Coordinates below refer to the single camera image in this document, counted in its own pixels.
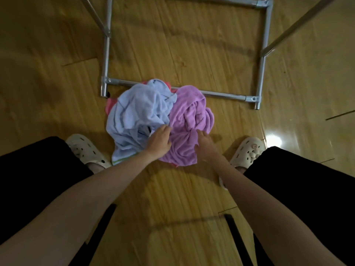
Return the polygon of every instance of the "pant leg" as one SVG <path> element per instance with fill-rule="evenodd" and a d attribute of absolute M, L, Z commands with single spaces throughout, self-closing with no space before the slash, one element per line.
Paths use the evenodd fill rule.
<path fill-rule="evenodd" d="M 1 156 L 0 165 L 0 244 L 65 190 L 93 175 L 58 137 Z"/>
<path fill-rule="evenodd" d="M 355 265 L 355 178 L 278 147 L 264 151 L 244 175 L 297 215 L 336 257 Z M 254 238 L 258 265 L 272 265 Z"/>

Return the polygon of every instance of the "beige crocs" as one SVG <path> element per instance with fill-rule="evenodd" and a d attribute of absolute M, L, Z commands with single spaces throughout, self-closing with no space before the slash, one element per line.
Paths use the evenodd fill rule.
<path fill-rule="evenodd" d="M 259 138 L 248 137 L 240 144 L 229 163 L 234 168 L 244 167 L 248 169 L 265 149 L 265 144 Z M 219 178 L 219 184 L 227 190 L 221 178 Z"/>
<path fill-rule="evenodd" d="M 111 167 L 112 164 L 104 155 L 94 146 L 94 144 L 82 134 L 73 134 L 67 140 L 71 151 L 77 156 L 82 163 L 88 164 L 93 162 L 101 165 L 105 169 Z"/>

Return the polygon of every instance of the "forearm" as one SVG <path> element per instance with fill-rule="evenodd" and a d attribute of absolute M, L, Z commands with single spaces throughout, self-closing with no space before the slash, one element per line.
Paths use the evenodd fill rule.
<path fill-rule="evenodd" d="M 343 265 L 295 214 L 223 156 L 211 165 L 275 265 Z"/>
<path fill-rule="evenodd" d="M 0 264 L 68 265 L 107 207 L 151 161 L 143 151 L 69 188 L 0 246 Z"/>

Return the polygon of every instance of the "purple garment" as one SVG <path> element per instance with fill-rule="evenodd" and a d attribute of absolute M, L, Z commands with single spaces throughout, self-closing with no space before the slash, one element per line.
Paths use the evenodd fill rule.
<path fill-rule="evenodd" d="M 209 133 L 214 124 L 214 116 L 211 109 L 206 108 L 205 96 L 194 86 L 184 86 L 177 90 L 178 96 L 170 111 L 169 126 L 171 149 L 161 161 L 174 163 L 179 166 L 187 166 L 197 163 L 194 150 L 198 144 L 198 130 Z"/>

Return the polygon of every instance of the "metal pipe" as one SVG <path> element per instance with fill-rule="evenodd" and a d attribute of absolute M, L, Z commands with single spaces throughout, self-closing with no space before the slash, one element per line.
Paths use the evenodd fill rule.
<path fill-rule="evenodd" d="M 274 0 L 269 0 L 269 6 L 266 8 L 266 17 L 265 17 L 265 28 L 264 28 L 264 36 L 263 36 L 263 44 L 262 48 L 267 47 L 269 43 L 269 33 L 270 33 L 270 23 L 271 23 L 271 13 L 274 5 Z M 263 83 L 264 83 L 264 72 L 265 72 L 265 57 L 262 56 L 260 58 L 259 64 L 259 75 L 258 75 L 258 85 L 256 90 L 256 96 L 259 97 L 258 101 L 255 103 L 255 109 L 260 110 L 261 103 L 261 93 L 263 91 Z"/>
<path fill-rule="evenodd" d="M 266 8 L 269 6 L 269 0 L 211 0 L 221 1 L 231 4 L 240 4 L 242 6 L 251 6 L 255 8 Z"/>
<path fill-rule="evenodd" d="M 305 23 L 310 21 L 314 16 L 331 4 L 334 0 L 320 0 L 315 6 L 313 6 L 306 14 L 304 14 L 298 21 L 296 21 L 290 28 L 282 33 L 275 41 L 260 52 L 261 57 L 267 56 L 277 47 L 281 42 L 291 36 L 296 30 L 302 27 Z"/>
<path fill-rule="evenodd" d="M 139 82 L 135 81 L 128 81 L 128 80 L 121 80 L 115 78 L 106 78 L 106 83 L 110 85 L 121 85 L 126 87 L 132 87 Z M 255 96 L 245 96 L 245 95 L 235 95 L 235 94 L 228 94 L 228 93 L 220 93 L 220 92 L 213 92 L 213 91 L 206 91 L 201 90 L 204 95 L 212 96 L 212 97 L 220 97 L 220 98 L 228 98 L 234 100 L 241 100 L 245 102 L 257 102 L 258 98 Z"/>
<path fill-rule="evenodd" d="M 104 34 L 108 37 L 111 36 L 110 33 L 110 28 L 107 27 L 102 20 L 100 19 L 99 15 L 96 13 L 95 8 L 91 4 L 90 0 L 81 0 L 84 6 L 86 7 L 86 10 L 90 13 L 91 17 L 94 19 L 96 22 L 97 26 L 100 28 L 101 31 L 104 32 Z"/>
<path fill-rule="evenodd" d="M 112 16 L 112 0 L 107 0 L 106 23 L 109 31 L 111 30 L 111 16 Z M 110 52 L 110 37 L 105 35 L 102 76 L 101 76 L 101 96 L 105 98 L 108 97 L 106 79 L 107 79 L 107 73 L 109 69 L 109 52 Z"/>

